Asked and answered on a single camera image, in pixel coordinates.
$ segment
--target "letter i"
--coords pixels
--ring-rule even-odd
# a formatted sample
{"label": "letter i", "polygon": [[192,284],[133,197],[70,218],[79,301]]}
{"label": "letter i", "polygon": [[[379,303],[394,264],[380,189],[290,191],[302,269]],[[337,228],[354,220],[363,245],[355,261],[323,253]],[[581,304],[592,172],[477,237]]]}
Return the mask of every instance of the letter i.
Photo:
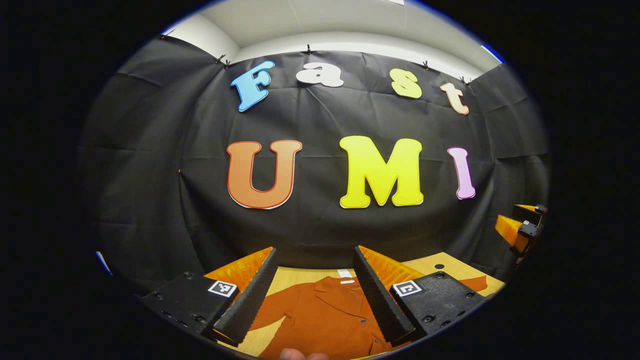
{"label": "letter i", "polygon": [[467,151],[461,147],[451,147],[447,150],[453,158],[456,165],[456,173],[458,174],[458,191],[456,196],[458,199],[470,199],[476,196],[476,189],[471,185],[471,175],[469,174],[469,166],[467,165]]}

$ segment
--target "wooden table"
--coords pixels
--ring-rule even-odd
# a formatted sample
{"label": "wooden table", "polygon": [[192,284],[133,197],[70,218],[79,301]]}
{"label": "wooden table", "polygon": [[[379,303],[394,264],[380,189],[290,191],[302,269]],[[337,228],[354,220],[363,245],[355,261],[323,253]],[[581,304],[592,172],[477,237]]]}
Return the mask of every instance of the wooden table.
{"label": "wooden table", "polygon": [[[453,276],[455,279],[463,280],[463,279],[471,279],[474,277],[480,277],[486,275],[482,271],[475,269],[456,258],[447,255],[444,252],[439,254],[427,256],[425,258],[420,258],[411,261],[405,261],[403,264],[418,270],[424,275],[429,275],[437,271],[444,271],[449,275]],[[444,265],[442,269],[436,269],[435,265]],[[355,272],[353,269],[348,269],[349,273],[355,277]],[[290,286],[296,284],[303,284],[305,282],[316,282],[324,279],[327,276],[331,277],[340,277],[338,275],[337,269],[327,270],[327,269],[301,269],[301,268],[286,268],[286,267],[278,267],[276,274],[273,278],[273,282],[271,283],[271,287],[269,287],[269,291],[267,292],[267,296],[273,293],[276,293],[280,290],[284,290]],[[487,296],[492,293],[498,291],[504,283],[498,279],[490,277],[486,275],[486,284],[487,288],[479,291],[478,294],[482,296]],[[220,343],[226,347],[232,348],[234,350],[238,350],[240,352],[244,352],[245,354],[258,356],[266,347],[269,345],[273,336],[275,336],[276,331],[280,327],[280,324],[284,321],[285,316],[281,319],[272,323],[271,325],[262,327],[260,329],[255,329],[247,333],[244,341],[237,347],[232,347],[230,345]]]}

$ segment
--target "black fabric backdrop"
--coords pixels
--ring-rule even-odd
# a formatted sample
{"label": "black fabric backdrop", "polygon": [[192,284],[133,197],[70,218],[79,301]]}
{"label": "black fabric backdrop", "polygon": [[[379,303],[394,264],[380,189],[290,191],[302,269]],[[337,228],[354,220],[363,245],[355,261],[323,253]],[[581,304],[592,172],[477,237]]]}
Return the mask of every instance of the black fabric backdrop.
{"label": "black fabric backdrop", "polygon": [[[266,61],[269,95],[244,113],[233,79]],[[344,85],[296,80],[302,65],[338,66]],[[390,69],[412,71],[420,99],[397,95]],[[468,115],[456,113],[440,85],[451,82]],[[370,137],[385,160],[396,141],[422,144],[419,206],[342,209],[345,136]],[[256,141],[253,185],[275,178],[276,140],[298,140],[289,200],[247,209],[227,191],[226,147]],[[465,148],[476,196],[459,200],[450,147]],[[203,50],[175,38],[151,41],[105,86],[79,146],[79,180],[99,249],[117,276],[145,293],[185,270],[208,272],[278,247],[281,265],[351,267],[353,246],[398,261],[445,251],[506,280],[515,257],[493,229],[513,204],[545,204],[549,147],[530,96],[506,66],[464,86],[404,60],[345,51],[264,56],[225,70]],[[367,194],[372,197],[367,185]]]}

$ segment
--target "letter m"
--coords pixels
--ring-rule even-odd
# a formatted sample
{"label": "letter m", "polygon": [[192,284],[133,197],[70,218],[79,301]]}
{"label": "letter m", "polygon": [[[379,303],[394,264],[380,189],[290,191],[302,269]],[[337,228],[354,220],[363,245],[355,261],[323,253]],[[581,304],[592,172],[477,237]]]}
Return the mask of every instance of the letter m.
{"label": "letter m", "polygon": [[366,208],[371,198],[364,192],[365,179],[378,205],[387,202],[391,189],[398,182],[396,194],[391,201],[396,206],[422,204],[420,192],[420,170],[418,154],[422,144],[413,139],[396,142],[389,161],[378,152],[378,148],[366,136],[347,136],[340,140],[340,147],[349,154],[349,183],[347,195],[340,199],[343,208]]}

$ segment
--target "orange letter u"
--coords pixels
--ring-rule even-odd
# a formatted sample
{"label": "orange letter u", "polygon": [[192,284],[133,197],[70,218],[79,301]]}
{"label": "orange letter u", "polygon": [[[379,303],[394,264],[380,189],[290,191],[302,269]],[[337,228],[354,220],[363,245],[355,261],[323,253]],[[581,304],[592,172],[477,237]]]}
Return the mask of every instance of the orange letter u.
{"label": "orange letter u", "polygon": [[296,140],[271,143],[271,150],[276,153],[276,179],[273,187],[265,192],[252,185],[253,157],[261,148],[257,142],[234,142],[227,147],[231,157],[227,188],[231,198],[246,208],[273,209],[291,196],[295,156],[302,149],[302,143]]}

